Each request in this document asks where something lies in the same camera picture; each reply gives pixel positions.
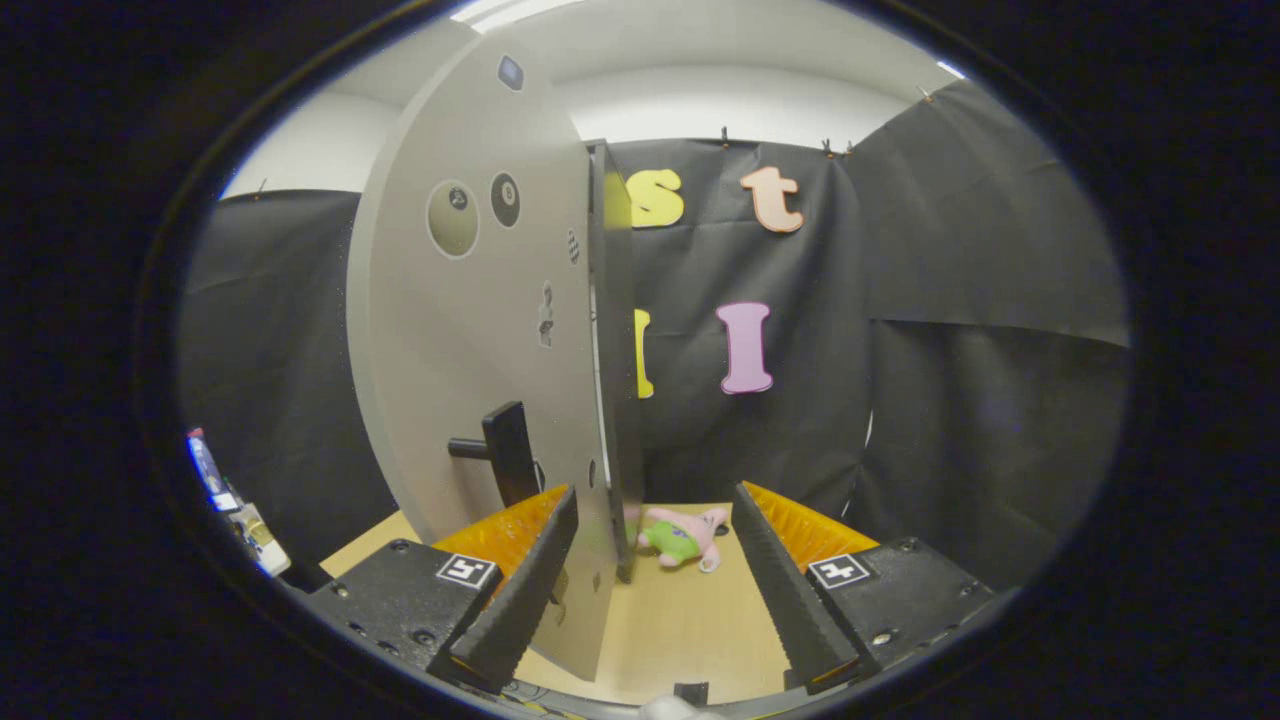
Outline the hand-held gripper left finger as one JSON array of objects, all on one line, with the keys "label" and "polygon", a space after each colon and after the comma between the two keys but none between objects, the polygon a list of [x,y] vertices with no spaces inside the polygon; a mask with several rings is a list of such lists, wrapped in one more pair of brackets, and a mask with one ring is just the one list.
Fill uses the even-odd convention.
[{"label": "hand-held gripper left finger", "polygon": [[575,488],[558,486],[436,544],[394,538],[303,605],[416,673],[495,693],[513,680],[577,529]]}]

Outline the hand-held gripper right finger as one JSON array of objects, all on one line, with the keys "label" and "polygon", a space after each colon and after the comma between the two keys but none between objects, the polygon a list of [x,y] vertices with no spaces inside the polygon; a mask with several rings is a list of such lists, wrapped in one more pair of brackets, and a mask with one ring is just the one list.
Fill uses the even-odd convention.
[{"label": "hand-held gripper right finger", "polygon": [[749,482],[735,487],[731,527],[810,694],[922,659],[998,601],[923,539],[878,542]]}]

